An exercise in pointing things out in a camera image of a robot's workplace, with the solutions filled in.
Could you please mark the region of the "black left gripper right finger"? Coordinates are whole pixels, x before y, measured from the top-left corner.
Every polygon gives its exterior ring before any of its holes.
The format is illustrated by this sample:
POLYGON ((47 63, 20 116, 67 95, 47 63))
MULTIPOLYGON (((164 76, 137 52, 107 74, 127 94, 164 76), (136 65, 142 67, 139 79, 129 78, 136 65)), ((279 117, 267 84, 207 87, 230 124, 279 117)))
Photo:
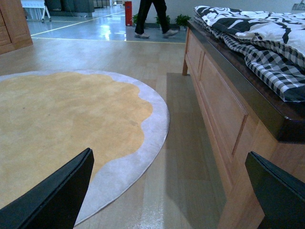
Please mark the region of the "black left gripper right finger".
POLYGON ((260 229, 305 227, 305 184, 259 154, 245 161, 254 193, 264 212, 260 229))

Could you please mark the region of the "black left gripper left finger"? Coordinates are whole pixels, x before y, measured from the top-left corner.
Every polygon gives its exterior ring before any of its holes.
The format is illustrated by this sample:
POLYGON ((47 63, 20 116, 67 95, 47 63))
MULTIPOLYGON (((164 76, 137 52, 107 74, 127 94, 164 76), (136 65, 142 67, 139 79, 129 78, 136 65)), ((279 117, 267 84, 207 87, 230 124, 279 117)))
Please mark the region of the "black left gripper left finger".
POLYGON ((2 229, 72 229, 94 164, 85 149, 24 195, 0 210, 2 229))

